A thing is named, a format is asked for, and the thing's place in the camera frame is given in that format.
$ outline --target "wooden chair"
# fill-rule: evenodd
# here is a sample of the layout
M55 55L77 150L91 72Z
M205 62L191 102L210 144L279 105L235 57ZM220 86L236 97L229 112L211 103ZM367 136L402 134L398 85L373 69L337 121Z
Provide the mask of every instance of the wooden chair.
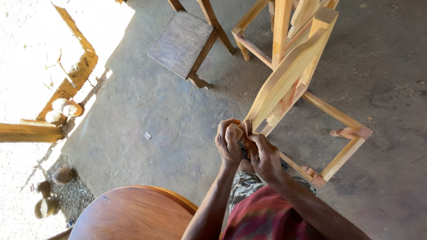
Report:
M284 161L317 186L324 185L372 134L370 129L307 92L337 17L338 12L335 10L326 7L319 9L314 16L307 41L290 51L273 71L258 92L245 118L245 120L252 120L254 130L264 119L267 119L267 125L261 134L268 136L295 102L303 97L348 126L345 129L331 131L332 136L346 137L351 140L319 175L312 169L302 169L286 155L280 153Z
M169 22L148 52L148 56L197 87L207 87L207 83L197 76L197 70L219 38L222 44L234 53L233 45L219 24L209 0L197 0L206 21L185 11L179 0L168 0L175 10Z
M188 199L161 187L121 187L95 199L69 239L179 240L196 211Z
M297 0L258 0L231 32L246 61L250 59L249 50L274 70L292 49L307 40L313 16L316 12L323 6L335 9L338 1L321 0L319 2L319 0L299 0L298 2ZM248 41L243 33L267 4L269 4L269 12L272 20L272 58ZM290 19L291 8L295 9L292 19ZM292 27L288 32L289 21Z

